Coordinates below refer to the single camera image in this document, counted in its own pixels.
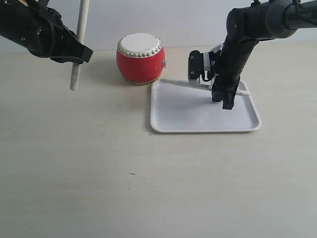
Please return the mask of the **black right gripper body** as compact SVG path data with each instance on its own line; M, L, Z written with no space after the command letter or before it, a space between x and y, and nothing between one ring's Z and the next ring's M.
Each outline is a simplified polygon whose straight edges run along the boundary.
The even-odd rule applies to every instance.
M240 83L239 74L217 73L211 91L225 93L235 93Z

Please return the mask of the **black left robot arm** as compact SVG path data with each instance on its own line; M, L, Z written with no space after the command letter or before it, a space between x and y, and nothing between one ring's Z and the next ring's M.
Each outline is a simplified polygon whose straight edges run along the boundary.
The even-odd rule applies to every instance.
M93 50L83 45L47 0L2 0L0 35L38 58L88 63Z

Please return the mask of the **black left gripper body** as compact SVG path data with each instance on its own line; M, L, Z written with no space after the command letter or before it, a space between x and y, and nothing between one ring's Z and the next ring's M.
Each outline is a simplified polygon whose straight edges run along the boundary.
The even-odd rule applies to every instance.
M62 21L61 14L48 6L28 6L22 46L31 54L52 60L74 59L74 32Z

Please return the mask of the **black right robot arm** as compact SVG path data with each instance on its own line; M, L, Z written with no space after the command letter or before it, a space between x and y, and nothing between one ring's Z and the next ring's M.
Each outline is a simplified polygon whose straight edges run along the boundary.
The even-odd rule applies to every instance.
M226 38L214 62L212 101L222 102L224 110L233 109L241 73L259 42L286 39L299 29L316 26L315 0L256 0L249 7L233 8L226 19Z

